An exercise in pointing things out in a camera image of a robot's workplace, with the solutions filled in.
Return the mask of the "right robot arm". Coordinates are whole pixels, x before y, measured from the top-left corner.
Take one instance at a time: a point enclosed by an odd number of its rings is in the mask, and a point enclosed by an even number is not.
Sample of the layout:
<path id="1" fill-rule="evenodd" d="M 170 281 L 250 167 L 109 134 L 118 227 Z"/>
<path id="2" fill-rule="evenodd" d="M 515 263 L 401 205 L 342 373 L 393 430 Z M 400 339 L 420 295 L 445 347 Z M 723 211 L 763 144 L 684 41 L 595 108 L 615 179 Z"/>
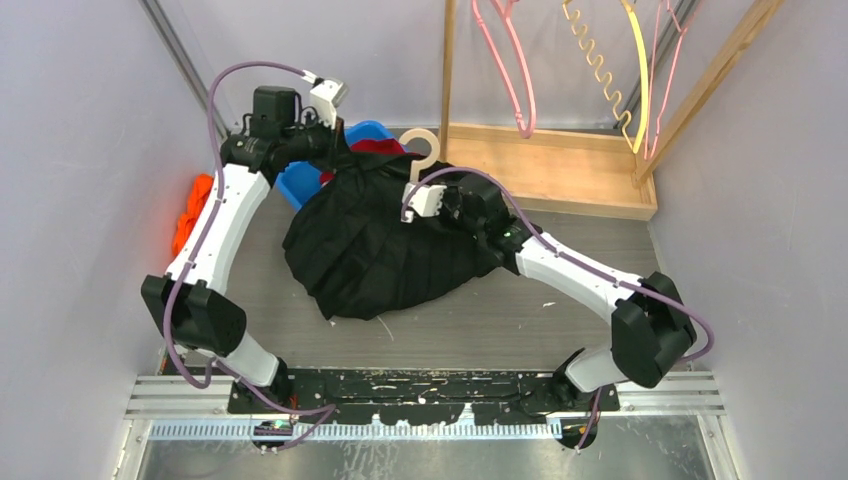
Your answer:
<path id="1" fill-rule="evenodd" d="M 442 211 L 478 241 L 498 266 L 544 283 L 604 320 L 609 340 L 565 360 L 552 382 L 558 403 L 577 411 L 609 385 L 653 388 L 684 362 L 708 353 L 714 334 L 683 304 L 667 275 L 639 276 L 583 255 L 533 224 L 502 184 L 467 167 L 448 170 Z"/>

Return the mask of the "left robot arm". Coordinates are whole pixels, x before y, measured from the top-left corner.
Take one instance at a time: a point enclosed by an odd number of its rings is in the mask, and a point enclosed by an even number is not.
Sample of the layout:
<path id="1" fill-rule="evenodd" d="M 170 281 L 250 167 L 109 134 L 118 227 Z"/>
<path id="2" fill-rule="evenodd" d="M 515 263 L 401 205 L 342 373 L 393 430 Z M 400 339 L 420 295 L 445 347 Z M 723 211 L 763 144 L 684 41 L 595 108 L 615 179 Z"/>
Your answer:
<path id="1" fill-rule="evenodd" d="M 255 403 L 269 413 L 292 397 L 287 365 L 247 331 L 245 311 L 226 295 L 230 270 L 256 210 L 292 162 L 321 160 L 345 143 L 337 108 L 347 87 L 320 79 L 305 107 L 292 88 L 260 86 L 243 128 L 218 145 L 209 197 L 186 243 L 165 274 L 149 275 L 142 298 L 172 361 L 195 351 L 252 387 Z"/>

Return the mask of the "red pleated skirt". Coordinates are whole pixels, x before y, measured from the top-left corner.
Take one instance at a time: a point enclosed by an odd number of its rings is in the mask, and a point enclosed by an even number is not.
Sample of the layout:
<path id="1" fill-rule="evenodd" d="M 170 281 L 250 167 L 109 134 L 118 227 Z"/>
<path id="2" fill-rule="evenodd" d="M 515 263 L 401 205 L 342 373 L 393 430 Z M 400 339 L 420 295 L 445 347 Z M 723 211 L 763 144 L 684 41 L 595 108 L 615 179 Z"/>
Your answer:
<path id="1" fill-rule="evenodd" d="M 357 153 L 373 153 L 373 154 L 403 154 L 406 152 L 404 147 L 395 139 L 362 139 L 353 143 L 350 146 L 352 152 Z M 321 186 L 326 185 L 335 178 L 335 173 L 331 170 L 322 171 L 319 176 Z"/>

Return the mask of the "black garment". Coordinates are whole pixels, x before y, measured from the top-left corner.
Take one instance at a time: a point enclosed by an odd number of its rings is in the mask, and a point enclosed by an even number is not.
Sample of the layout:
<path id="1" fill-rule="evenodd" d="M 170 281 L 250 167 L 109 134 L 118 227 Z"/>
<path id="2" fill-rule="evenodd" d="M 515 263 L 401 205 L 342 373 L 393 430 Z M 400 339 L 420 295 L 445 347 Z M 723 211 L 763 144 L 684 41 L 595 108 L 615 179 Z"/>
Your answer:
<path id="1" fill-rule="evenodd" d="M 428 302 L 499 268 L 470 232 L 443 214 L 401 221 L 414 153 L 350 155 L 295 214 L 283 240 L 293 277 L 325 319 L 371 320 Z M 435 185 L 458 179 L 436 162 Z"/>

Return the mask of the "pink wire hanger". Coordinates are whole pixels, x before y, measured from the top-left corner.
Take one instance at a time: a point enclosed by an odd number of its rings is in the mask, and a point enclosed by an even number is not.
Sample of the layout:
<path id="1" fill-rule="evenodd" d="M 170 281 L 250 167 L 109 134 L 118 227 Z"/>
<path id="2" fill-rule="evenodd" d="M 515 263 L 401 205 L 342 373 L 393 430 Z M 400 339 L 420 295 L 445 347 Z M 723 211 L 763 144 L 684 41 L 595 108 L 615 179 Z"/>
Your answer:
<path id="1" fill-rule="evenodd" d="M 654 38 L 649 56 L 648 95 L 642 106 L 648 114 L 642 158 L 652 159 L 658 151 L 659 137 L 675 79 L 678 57 L 688 33 L 698 1 L 659 1 L 654 20 Z"/>

